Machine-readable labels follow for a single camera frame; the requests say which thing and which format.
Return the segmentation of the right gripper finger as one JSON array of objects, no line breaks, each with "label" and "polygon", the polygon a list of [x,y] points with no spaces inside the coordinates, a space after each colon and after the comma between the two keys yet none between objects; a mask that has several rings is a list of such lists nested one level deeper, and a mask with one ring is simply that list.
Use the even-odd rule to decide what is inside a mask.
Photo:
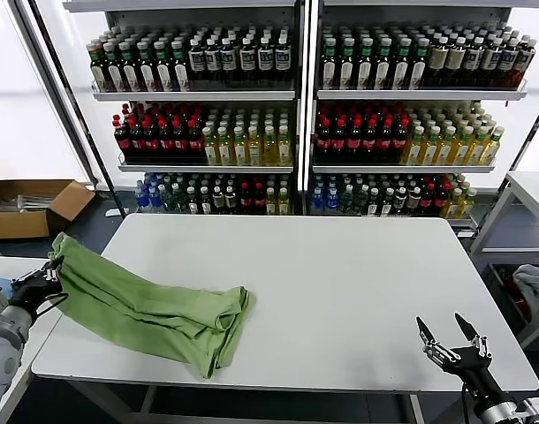
[{"label": "right gripper finger", "polygon": [[455,313],[454,318],[466,340],[474,347],[478,356],[481,358],[490,358],[491,352],[489,350],[488,338],[480,335],[474,326],[460,314]]},{"label": "right gripper finger", "polygon": [[418,325],[420,338],[423,342],[423,352],[427,355],[427,357],[434,363],[453,362],[453,353],[436,341],[428,326],[420,316],[416,317],[416,322]]}]

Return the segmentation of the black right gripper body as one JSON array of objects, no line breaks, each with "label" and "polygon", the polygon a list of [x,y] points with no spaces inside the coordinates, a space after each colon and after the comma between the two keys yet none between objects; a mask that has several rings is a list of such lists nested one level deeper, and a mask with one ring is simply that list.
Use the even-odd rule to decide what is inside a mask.
[{"label": "black right gripper body", "polygon": [[466,385],[474,400],[474,409],[490,409],[505,402],[515,403],[514,397],[503,391],[490,373],[491,359],[480,357],[473,346],[454,348],[453,351],[460,359],[444,359],[442,369],[456,375]]}]

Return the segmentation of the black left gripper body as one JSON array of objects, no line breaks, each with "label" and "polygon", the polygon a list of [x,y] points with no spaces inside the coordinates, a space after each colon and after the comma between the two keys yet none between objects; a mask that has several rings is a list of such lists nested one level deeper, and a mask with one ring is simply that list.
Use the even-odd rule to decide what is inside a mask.
[{"label": "black left gripper body", "polygon": [[48,275],[47,269],[38,269],[15,279],[11,287],[11,305],[24,309],[32,318],[38,318],[52,308],[39,313],[39,307],[45,302],[55,301],[57,305],[63,300],[63,286]]}]

